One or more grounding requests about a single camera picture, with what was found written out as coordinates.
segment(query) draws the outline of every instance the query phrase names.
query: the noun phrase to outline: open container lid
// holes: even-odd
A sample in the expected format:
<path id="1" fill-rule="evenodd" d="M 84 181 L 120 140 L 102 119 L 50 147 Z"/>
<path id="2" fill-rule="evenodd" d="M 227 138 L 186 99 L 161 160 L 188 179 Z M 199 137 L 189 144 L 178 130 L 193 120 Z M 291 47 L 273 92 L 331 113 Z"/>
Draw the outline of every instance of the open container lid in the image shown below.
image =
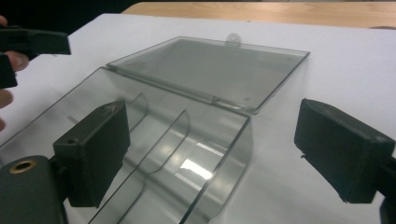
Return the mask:
<path id="1" fill-rule="evenodd" d="M 127 77 L 231 110 L 257 114 L 309 52 L 178 37 L 108 66 Z"/>

